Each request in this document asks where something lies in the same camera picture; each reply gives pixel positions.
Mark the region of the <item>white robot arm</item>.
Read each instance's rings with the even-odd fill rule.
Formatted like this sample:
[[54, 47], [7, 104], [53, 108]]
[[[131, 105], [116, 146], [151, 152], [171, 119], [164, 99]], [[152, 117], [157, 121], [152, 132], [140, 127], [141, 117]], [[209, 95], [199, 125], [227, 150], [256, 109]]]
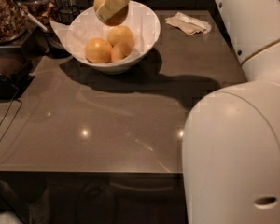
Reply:
[[280, 0], [215, 1], [246, 81], [189, 113], [188, 223], [280, 224]]

